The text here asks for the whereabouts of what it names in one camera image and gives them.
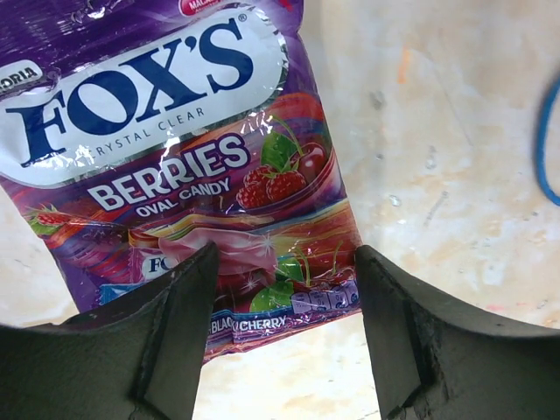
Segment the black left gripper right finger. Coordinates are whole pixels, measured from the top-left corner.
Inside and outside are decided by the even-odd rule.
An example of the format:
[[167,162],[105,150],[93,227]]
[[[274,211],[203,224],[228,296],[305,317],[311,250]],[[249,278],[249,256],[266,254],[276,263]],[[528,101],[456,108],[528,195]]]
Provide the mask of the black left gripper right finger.
[[369,246],[356,270],[382,418],[558,418],[558,330],[481,310]]

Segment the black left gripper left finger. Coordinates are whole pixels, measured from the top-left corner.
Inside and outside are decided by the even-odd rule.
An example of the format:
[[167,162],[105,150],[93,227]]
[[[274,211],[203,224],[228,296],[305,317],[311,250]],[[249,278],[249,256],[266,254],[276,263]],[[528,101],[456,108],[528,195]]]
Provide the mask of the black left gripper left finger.
[[189,419],[218,249],[62,324],[1,329],[4,419]]

